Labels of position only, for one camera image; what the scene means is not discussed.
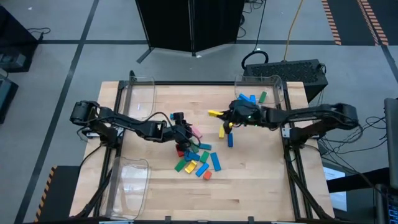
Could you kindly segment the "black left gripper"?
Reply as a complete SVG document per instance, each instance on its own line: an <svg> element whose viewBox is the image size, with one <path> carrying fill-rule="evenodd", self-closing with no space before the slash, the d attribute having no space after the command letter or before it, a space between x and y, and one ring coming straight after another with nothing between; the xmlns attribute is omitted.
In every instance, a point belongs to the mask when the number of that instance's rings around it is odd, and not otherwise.
<svg viewBox="0 0 398 224"><path fill-rule="evenodd" d="M186 150L191 150L193 132L189 124L175 124L168 128L167 137L176 142L176 150L183 152L181 144L186 145Z"/></svg>

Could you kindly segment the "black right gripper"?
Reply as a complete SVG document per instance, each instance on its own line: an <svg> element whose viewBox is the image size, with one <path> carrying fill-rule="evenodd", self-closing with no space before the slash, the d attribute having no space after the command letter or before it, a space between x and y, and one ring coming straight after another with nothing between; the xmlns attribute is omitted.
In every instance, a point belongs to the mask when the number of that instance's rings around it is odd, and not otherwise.
<svg viewBox="0 0 398 224"><path fill-rule="evenodd" d="M261 109L246 100L234 100L229 104L229 110L222 112L221 119L225 121L223 123L224 132L229 134L233 123L244 125L258 124L261 120Z"/></svg>

